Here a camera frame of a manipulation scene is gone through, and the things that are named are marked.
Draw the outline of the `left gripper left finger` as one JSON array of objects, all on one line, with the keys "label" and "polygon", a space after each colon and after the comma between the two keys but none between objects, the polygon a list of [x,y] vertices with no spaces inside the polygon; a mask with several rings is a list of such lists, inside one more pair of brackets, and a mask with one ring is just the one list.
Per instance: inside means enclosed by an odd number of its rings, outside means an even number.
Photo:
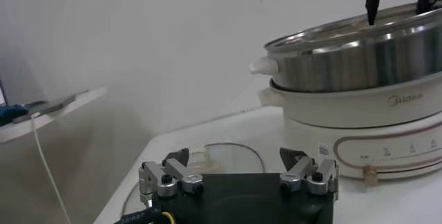
[{"label": "left gripper left finger", "polygon": [[156,194],[170,198],[178,191],[200,195],[204,191],[202,174],[188,168],[190,151],[183,148],[168,153],[162,162],[144,161],[139,168],[140,196]]}]

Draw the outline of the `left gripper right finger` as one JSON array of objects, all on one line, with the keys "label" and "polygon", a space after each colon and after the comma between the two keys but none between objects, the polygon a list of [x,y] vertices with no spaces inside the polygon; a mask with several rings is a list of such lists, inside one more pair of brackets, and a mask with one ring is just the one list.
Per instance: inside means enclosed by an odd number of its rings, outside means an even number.
[{"label": "left gripper right finger", "polygon": [[320,163],[304,151],[280,148],[280,157],[286,171],[279,176],[281,190],[287,193],[306,189],[313,195],[335,194],[338,191],[339,166],[335,160]]}]

